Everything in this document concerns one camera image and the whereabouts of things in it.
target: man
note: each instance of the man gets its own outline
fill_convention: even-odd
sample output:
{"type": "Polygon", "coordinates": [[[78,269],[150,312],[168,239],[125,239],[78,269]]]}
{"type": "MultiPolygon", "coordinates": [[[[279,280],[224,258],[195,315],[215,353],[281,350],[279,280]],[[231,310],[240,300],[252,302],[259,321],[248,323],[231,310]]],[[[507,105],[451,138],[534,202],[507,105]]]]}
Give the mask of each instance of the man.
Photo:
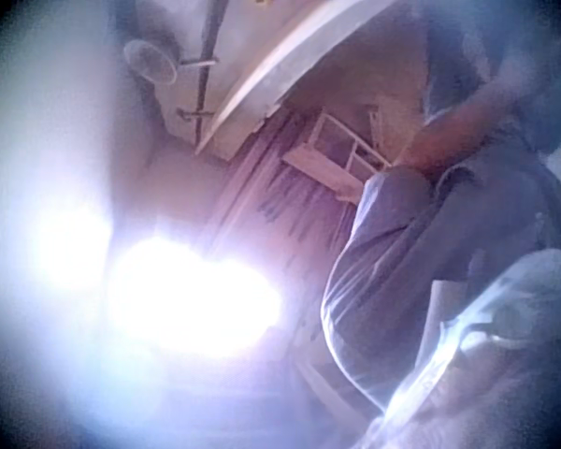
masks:
{"type": "Polygon", "coordinates": [[[461,311],[524,254],[561,248],[561,183],[539,161],[561,136],[537,132],[527,105],[547,84],[548,58],[517,38],[482,83],[456,22],[424,14],[427,126],[367,182],[322,308],[334,358],[381,410],[414,366],[433,282],[464,282],[461,311]]]}

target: person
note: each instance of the person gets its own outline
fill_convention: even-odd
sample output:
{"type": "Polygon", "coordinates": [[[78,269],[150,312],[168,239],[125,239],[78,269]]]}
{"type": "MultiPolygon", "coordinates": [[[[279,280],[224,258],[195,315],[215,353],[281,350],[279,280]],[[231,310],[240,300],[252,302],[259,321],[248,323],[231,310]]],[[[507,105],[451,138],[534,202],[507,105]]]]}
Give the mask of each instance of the person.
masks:
{"type": "Polygon", "coordinates": [[[561,248],[561,182],[539,159],[561,130],[540,129],[535,107],[557,46],[516,32],[484,82],[458,21],[441,7],[424,17],[427,125],[366,183],[321,311],[337,364],[381,413],[415,365],[433,283],[464,285],[461,311],[521,256],[561,248]]]}

